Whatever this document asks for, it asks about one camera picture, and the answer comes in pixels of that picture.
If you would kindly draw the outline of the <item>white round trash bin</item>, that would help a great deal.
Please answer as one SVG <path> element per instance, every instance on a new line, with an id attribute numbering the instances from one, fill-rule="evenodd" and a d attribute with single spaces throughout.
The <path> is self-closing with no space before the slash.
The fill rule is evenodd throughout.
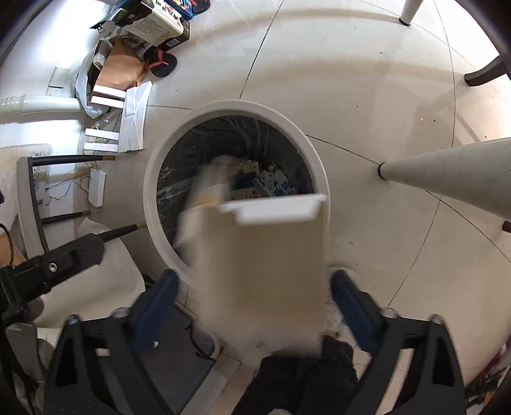
<path id="1" fill-rule="evenodd" d="M 330 194 L 314 146 L 281 113 L 253 102 L 224 100 L 182 117 L 152 151 L 143 206 L 158 254 L 192 288 L 198 283 L 179 246 L 179 217 L 197 174 L 219 157 L 230 162 L 227 183 L 233 199 Z"/>

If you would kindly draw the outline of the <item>white power adapter box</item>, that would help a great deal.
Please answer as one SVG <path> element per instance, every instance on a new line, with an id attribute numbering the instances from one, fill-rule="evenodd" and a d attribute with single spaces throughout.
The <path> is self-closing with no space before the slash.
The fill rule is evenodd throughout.
<path id="1" fill-rule="evenodd" d="M 88 183 L 88 202 L 95 208 L 103 207 L 106 179 L 106 172 L 91 168 Z"/>

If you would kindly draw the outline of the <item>white folded paper bag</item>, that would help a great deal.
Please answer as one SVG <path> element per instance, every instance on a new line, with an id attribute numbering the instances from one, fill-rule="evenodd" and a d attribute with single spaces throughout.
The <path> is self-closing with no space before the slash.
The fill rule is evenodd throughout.
<path id="1" fill-rule="evenodd" d="M 147 81 L 126 91 L 119 130 L 119 153 L 144 149 L 146 107 L 152 90 Z"/>

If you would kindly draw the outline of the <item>beige cloth cover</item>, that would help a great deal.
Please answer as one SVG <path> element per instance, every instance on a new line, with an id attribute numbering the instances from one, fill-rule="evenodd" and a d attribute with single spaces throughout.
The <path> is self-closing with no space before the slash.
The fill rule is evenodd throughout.
<path id="1" fill-rule="evenodd" d="M 146 290 L 145 282 L 121 239 L 105 244 L 100 264 L 60 283 L 42 297 L 44 309 L 35 324 L 41 328 L 62 327 L 76 314 L 83 321 L 107 317 L 120 307 L 129 307 Z"/>

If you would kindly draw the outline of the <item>printed white product box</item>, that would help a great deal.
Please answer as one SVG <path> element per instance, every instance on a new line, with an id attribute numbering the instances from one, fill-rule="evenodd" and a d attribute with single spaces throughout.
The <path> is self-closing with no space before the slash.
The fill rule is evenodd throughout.
<path id="1" fill-rule="evenodd" d="M 152 46 L 185 33 L 181 15 L 165 1 L 118 1 L 112 21 Z"/>

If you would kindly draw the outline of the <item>dark wooden chair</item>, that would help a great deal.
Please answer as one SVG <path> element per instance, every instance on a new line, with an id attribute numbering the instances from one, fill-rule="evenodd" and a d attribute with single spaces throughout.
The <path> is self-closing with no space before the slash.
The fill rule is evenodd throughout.
<path id="1" fill-rule="evenodd" d="M 468 86 L 479 87 L 503 75 L 510 77 L 510 71 L 508 70 L 504 60 L 500 56 L 497 56 L 493 61 L 490 61 L 488 65 L 480 70 L 465 73 L 463 78 Z"/>

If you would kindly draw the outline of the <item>black fuzzy trouser leg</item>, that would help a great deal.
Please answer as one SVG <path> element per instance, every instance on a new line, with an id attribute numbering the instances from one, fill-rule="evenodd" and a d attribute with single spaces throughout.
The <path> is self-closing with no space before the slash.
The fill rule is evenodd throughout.
<path id="1" fill-rule="evenodd" d="M 264 358 L 233 413 L 344 414 L 358 382 L 353 347 L 324 336 L 318 356 L 279 351 Z"/>

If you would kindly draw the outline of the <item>brown cardboard box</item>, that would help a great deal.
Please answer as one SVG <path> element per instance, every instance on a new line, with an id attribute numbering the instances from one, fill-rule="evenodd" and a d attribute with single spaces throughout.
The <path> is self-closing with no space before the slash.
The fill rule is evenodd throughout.
<path id="1" fill-rule="evenodd" d="M 107 40 L 111 45 L 100 62 L 101 55 L 93 58 L 93 67 L 99 70 L 92 80 L 92 95 L 107 99 L 124 100 L 127 90 L 137 87 L 145 76 L 145 64 L 134 49 L 120 36 Z"/>

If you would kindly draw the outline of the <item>white green cardboard box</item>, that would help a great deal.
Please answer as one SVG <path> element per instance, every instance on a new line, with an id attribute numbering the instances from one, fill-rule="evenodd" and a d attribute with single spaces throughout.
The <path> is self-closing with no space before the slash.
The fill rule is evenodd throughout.
<path id="1" fill-rule="evenodd" d="M 198 319 L 242 353 L 320 352 L 326 299 L 324 194 L 229 200 L 233 158 L 203 165 L 176 245 L 197 279 Z"/>

